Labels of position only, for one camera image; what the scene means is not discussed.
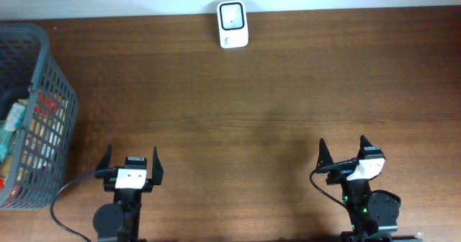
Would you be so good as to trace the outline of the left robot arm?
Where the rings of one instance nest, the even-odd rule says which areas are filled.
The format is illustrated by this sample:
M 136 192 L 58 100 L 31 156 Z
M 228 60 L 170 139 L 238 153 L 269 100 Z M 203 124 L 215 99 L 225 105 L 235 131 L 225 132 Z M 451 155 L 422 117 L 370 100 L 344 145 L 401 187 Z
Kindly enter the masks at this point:
M 153 149 L 152 173 L 147 177 L 148 159 L 129 156 L 122 166 L 109 166 L 112 146 L 96 167 L 96 179 L 103 181 L 104 191 L 112 192 L 113 202 L 102 205 L 93 217 L 93 227 L 98 241 L 134 242 L 139 237 L 142 194 L 151 193 L 155 186 L 161 185 L 164 170 Z

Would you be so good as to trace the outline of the small teal tissue pack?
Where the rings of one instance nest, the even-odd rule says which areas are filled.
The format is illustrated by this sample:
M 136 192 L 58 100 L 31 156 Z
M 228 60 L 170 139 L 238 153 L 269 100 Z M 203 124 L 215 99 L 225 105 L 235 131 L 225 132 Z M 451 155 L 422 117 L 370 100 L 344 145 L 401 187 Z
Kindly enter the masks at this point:
M 4 122 L 3 130 L 7 132 L 16 131 L 19 126 L 22 124 L 24 115 L 26 111 L 26 106 L 20 103 L 14 103 L 12 108 L 9 111 L 9 114 L 6 117 Z

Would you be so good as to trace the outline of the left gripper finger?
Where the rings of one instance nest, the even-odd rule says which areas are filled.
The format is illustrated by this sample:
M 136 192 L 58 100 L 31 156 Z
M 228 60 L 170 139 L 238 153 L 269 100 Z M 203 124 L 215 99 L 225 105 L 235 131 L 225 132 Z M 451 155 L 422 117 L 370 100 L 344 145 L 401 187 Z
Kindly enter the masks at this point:
M 158 157 L 157 147 L 153 149 L 153 169 L 152 169 L 152 184 L 161 185 L 163 180 L 164 169 Z
M 106 152 L 104 153 L 102 159 L 99 161 L 99 163 L 97 164 L 97 167 L 95 168 L 95 171 L 97 172 L 95 174 L 95 177 L 105 177 L 105 174 L 102 171 L 107 170 L 109 168 L 111 152 L 112 152 L 112 146 L 108 145 Z

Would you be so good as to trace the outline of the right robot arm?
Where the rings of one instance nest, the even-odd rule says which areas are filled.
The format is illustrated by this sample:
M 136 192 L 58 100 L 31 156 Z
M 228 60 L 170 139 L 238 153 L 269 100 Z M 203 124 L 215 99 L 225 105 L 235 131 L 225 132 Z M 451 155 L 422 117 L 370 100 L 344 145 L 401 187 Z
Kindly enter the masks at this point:
M 419 241 L 415 236 L 393 234 L 398 230 L 397 219 L 401 198 L 382 189 L 372 190 L 370 181 L 381 175 L 386 157 L 380 147 L 361 135 L 357 156 L 335 162 L 323 138 L 319 140 L 318 160 L 310 173 L 310 183 L 324 196 L 342 206 L 348 213 L 352 229 L 343 231 L 340 239 L 347 242 Z M 314 181 L 316 174 L 327 176 L 327 185 L 340 185 L 342 197 L 336 199 Z

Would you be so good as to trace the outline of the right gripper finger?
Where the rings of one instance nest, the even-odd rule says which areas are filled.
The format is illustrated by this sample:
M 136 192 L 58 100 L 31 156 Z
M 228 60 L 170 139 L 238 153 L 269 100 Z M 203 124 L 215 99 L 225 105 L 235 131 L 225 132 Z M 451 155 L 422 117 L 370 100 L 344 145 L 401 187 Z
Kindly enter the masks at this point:
M 319 152 L 318 152 L 318 160 L 316 163 L 315 172 L 317 174 L 324 174 L 328 173 L 331 166 L 334 164 L 334 161 L 331 157 L 331 154 L 328 150 L 326 142 L 323 138 L 319 140 Z
M 368 141 L 368 139 L 364 136 L 360 136 L 360 149 L 357 154 L 358 158 L 366 158 L 369 155 L 372 155 L 374 153 L 374 146 L 371 144 L 371 142 Z

